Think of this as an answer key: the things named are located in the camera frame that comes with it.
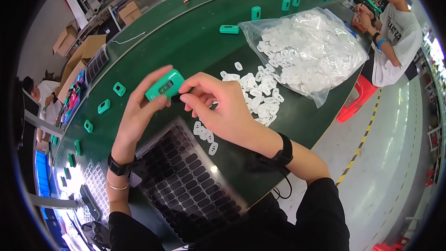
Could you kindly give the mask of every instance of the hand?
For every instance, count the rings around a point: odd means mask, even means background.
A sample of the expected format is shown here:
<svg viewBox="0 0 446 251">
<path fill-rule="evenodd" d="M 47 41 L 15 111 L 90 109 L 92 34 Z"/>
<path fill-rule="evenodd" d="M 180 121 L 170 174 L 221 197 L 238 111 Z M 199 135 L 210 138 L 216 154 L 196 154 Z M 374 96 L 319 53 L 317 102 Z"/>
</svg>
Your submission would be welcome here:
<svg viewBox="0 0 446 251">
<path fill-rule="evenodd" d="M 130 94 L 111 151 L 111 155 L 116 162 L 130 158 L 131 161 L 126 161 L 126 163 L 133 161 L 136 144 L 141 139 L 142 133 L 153 114 L 165 106 L 170 106 L 170 102 L 167 102 L 165 95 L 158 96 L 149 102 L 144 93 L 172 68 L 172 65 L 168 65 L 150 73 Z"/>
<path fill-rule="evenodd" d="M 375 14 L 373 14 L 373 12 L 370 9 L 368 9 L 364 4 L 358 4 L 356 8 L 357 8 L 356 10 L 357 13 L 365 13 L 371 20 L 373 20 L 373 18 L 375 17 Z"/>
<path fill-rule="evenodd" d="M 45 99 L 45 107 L 48 107 L 48 106 L 51 104 L 51 102 L 53 102 L 53 99 L 54 99 L 54 95 L 53 95 L 53 94 L 51 94 L 50 96 L 48 96 L 48 97 Z"/>
<path fill-rule="evenodd" d="M 200 117 L 216 136 L 270 158 L 282 147 L 282 139 L 276 132 L 254 120 L 237 81 L 220 81 L 198 73 L 187 79 L 179 92 L 183 93 L 180 99 L 186 104 L 185 111 L 192 110 L 192 117 Z M 218 105 L 210 110 L 214 101 Z M 263 140 L 270 142 L 265 143 L 268 148 L 259 147 Z"/>
<path fill-rule="evenodd" d="M 373 26 L 371 25 L 371 20 L 365 12 L 359 13 L 359 20 L 361 25 L 365 28 L 365 30 L 369 31 L 370 29 L 373 29 Z"/>
</svg>

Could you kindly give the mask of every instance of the worker in white shirt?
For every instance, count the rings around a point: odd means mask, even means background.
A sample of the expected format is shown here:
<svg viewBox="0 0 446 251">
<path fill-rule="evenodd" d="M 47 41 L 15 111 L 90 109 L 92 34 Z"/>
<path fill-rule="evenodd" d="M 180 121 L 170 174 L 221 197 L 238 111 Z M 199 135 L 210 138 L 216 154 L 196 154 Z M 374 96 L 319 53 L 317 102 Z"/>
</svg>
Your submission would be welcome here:
<svg viewBox="0 0 446 251">
<path fill-rule="evenodd" d="M 57 98 L 60 92 L 60 82 L 42 81 L 36 86 L 34 81 L 27 76 L 23 79 L 22 84 L 23 89 L 40 104 L 40 119 L 54 124 L 62 108 L 62 103 Z M 44 137 L 44 132 L 37 129 L 37 141 L 41 142 Z"/>
<path fill-rule="evenodd" d="M 365 30 L 373 37 L 370 59 L 363 75 L 374 86 L 389 86 L 404 74 L 421 46 L 421 27 L 407 7 L 406 0 L 388 0 L 379 18 L 366 6 L 358 4 L 356 12 Z"/>
</svg>

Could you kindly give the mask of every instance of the black solar panel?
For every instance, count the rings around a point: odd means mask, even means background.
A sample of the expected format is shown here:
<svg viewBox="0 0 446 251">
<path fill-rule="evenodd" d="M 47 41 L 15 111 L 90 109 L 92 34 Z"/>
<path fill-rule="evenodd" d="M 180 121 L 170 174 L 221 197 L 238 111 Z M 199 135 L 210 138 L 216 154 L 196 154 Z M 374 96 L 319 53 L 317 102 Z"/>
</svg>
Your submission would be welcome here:
<svg viewBox="0 0 446 251">
<path fill-rule="evenodd" d="M 105 45 L 103 45 L 86 65 L 85 83 L 88 86 L 92 84 L 92 80 L 98 75 L 99 71 L 104 67 L 107 61 L 108 55 L 105 52 Z"/>
<path fill-rule="evenodd" d="M 139 185 L 184 243 L 239 219 L 246 203 L 233 193 L 187 125 L 174 124 L 152 147 L 138 151 L 147 174 Z"/>
</svg>

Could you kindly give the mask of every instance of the white cable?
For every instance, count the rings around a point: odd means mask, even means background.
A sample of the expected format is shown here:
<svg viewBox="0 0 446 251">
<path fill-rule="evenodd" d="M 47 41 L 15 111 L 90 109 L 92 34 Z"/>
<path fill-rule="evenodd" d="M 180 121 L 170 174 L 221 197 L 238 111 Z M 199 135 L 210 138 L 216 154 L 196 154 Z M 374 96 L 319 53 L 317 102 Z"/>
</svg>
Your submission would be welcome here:
<svg viewBox="0 0 446 251">
<path fill-rule="evenodd" d="M 117 43 L 117 44 L 124 44 L 124 43 L 127 43 L 127 42 L 129 42 L 129 41 L 132 41 L 133 39 L 136 39 L 136 38 L 138 38 L 139 36 L 141 36 L 141 35 L 144 35 L 145 34 L 145 31 L 143 32 L 143 33 L 141 33 L 141 34 L 139 34 L 138 36 L 135 36 L 135 37 L 133 37 L 133 38 L 131 38 L 131 39 L 128 39 L 127 41 L 125 41 L 125 42 L 118 42 L 118 41 L 114 41 L 114 40 L 112 40 L 112 42 L 115 42 L 115 43 Z"/>
</svg>

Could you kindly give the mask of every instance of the green workbench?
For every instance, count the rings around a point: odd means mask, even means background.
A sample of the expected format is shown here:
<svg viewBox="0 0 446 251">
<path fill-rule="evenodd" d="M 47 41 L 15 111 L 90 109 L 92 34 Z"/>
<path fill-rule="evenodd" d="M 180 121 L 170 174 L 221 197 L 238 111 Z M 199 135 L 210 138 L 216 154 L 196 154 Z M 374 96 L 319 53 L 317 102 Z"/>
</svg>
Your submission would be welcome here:
<svg viewBox="0 0 446 251">
<path fill-rule="evenodd" d="M 82 149 L 82 156 L 76 156 L 78 165 L 85 167 L 91 160 L 94 164 L 101 162 L 106 170 L 106 160 L 130 93 L 145 75 L 161 66 L 173 64 L 185 78 L 200 71 L 219 79 L 222 70 L 241 76 L 248 72 L 255 73 L 261 62 L 248 46 L 243 33 L 220 34 L 220 25 L 250 20 L 253 6 L 262 8 L 262 19 L 279 18 L 322 7 L 350 22 L 353 12 L 342 5 L 344 1 L 301 0 L 299 7 L 291 6 L 286 12 L 281 11 L 282 0 L 190 0 L 187 5 L 183 0 L 166 0 L 160 3 L 129 25 L 114 40 L 127 41 L 145 31 L 144 35 L 124 44 L 109 43 L 107 46 L 110 61 L 102 71 L 104 75 L 94 80 L 88 98 L 81 104 L 71 124 L 66 128 L 55 156 L 55 170 L 58 171 L 67 164 L 68 153 L 75 153 L 76 139 L 80 140 Z M 166 25 L 158 28 L 167 21 L 169 22 Z M 368 50 L 370 39 L 356 28 L 354 30 L 363 47 Z M 235 70 L 236 61 L 243 65 L 243 71 Z M 281 88 L 285 102 L 281 104 L 279 116 L 270 128 L 311 149 L 335 119 L 359 74 L 360 70 L 330 91 L 325 104 L 319 109 L 316 109 L 313 100 Z M 112 90 L 117 81 L 127 88 L 123 97 L 119 97 Z M 111 107 L 99 115 L 97 107 L 105 99 L 110 99 Z M 138 146 L 147 143 L 177 116 L 181 116 L 192 129 L 196 120 L 191 118 L 190 112 L 182 110 L 183 106 L 184 104 L 172 104 L 170 109 L 157 112 Z M 91 134 L 83 127 L 86 119 L 94 125 Z M 207 152 L 209 144 L 206 141 L 198 141 Z M 249 206 L 263 198 L 284 178 L 280 172 L 247 171 L 245 160 L 251 155 L 248 150 L 221 139 L 216 141 L 219 143 L 219 149 L 210 157 L 211 160 Z"/>
</svg>

